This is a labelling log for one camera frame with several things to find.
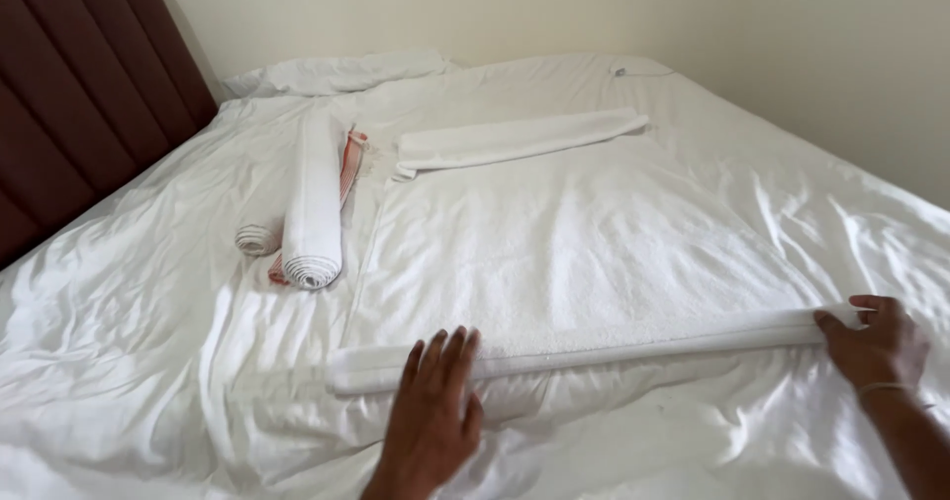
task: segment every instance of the white pillow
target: white pillow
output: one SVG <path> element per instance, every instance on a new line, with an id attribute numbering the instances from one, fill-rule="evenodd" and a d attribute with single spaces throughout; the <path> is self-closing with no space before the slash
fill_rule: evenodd
<path id="1" fill-rule="evenodd" d="M 363 57 L 294 59 L 224 80 L 238 98 L 331 96 L 365 91 L 386 81 L 438 75 L 455 69 L 435 49 Z"/>

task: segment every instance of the red striped towel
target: red striped towel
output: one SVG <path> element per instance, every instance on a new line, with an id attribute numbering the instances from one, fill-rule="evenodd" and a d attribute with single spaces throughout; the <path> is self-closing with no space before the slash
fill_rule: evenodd
<path id="1" fill-rule="evenodd" d="M 361 145 L 367 141 L 367 136 L 356 130 L 350 131 L 350 138 L 347 139 L 347 146 L 343 149 L 343 167 L 340 168 L 340 208 L 347 202 L 347 195 L 350 194 L 350 188 L 356 179 L 356 171 L 359 169 L 359 158 L 363 151 Z M 271 269 L 267 271 L 267 277 L 271 283 L 278 285 L 291 284 L 284 278 L 284 258 L 278 254 L 274 260 Z"/>

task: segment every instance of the bed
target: bed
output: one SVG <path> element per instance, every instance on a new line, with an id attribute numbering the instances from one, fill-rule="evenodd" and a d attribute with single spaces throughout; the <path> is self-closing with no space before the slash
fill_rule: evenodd
<path id="1" fill-rule="evenodd" d="M 331 394 L 325 367 L 344 337 L 396 137 L 620 106 L 649 115 L 645 134 L 824 300 L 905 299 L 935 342 L 923 396 L 950 424 L 950 214 L 671 69 L 570 54 L 335 96 L 371 147 L 342 211 L 343 271 L 316 293 L 273 285 L 270 261 L 233 245 L 250 187 L 280 181 L 262 173 L 287 152 L 268 135 L 313 101 L 222 105 L 194 138 L 0 272 L 7 494 L 355 496 L 392 396 Z M 486 413 L 481 446 L 441 498 L 903 497 L 820 346 L 527 372 L 473 388 Z"/>

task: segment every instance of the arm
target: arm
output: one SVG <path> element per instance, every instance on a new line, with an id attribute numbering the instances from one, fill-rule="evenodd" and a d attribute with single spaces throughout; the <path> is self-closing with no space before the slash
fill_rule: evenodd
<path id="1" fill-rule="evenodd" d="M 460 327 L 448 344 L 440 331 L 425 355 L 420 340 L 410 352 L 392 404 L 383 453 L 361 500 L 425 500 L 478 449 L 481 402 L 472 394 L 460 418 L 479 333 L 466 340 Z"/>
<path id="2" fill-rule="evenodd" d="M 851 297 L 867 326 L 851 330 L 818 311 L 828 354 L 858 391 L 861 407 L 884 441 L 891 461 L 914 500 L 947 498 L 950 437 L 914 396 L 930 345 L 893 298 Z M 881 387 L 879 384 L 892 384 Z"/>

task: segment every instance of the headboard panel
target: headboard panel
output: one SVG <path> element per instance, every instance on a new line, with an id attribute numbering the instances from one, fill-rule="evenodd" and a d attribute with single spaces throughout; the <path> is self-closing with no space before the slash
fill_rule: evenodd
<path id="1" fill-rule="evenodd" d="M 0 267 L 217 107 L 162 0 L 0 0 Z"/>

